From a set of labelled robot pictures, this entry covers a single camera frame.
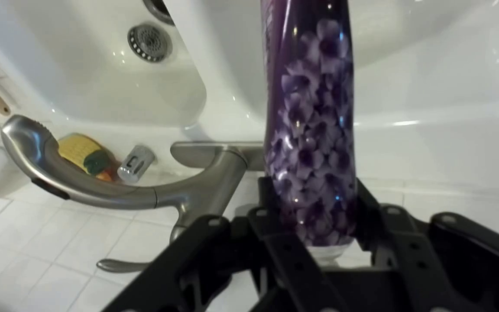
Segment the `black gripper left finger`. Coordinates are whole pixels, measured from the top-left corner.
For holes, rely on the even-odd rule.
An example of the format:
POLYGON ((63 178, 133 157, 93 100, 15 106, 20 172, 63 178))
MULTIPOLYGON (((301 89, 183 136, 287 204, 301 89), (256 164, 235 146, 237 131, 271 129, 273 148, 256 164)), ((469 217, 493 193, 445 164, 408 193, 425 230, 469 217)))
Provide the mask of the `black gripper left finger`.
POLYGON ((160 252, 101 312, 205 312, 231 278, 249 273, 250 312, 341 312, 342 301, 301 242, 278 223, 271 181, 245 217, 200 217, 160 252))

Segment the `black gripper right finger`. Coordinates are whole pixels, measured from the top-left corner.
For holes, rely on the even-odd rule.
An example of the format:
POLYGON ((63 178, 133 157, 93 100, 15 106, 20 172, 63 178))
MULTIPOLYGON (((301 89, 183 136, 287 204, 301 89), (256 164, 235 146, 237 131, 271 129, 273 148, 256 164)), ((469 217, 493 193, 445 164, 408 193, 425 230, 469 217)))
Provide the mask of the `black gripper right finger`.
POLYGON ((356 209, 370 261, 341 276, 351 312, 499 312, 499 233, 451 212, 419 221, 363 184, 356 209))

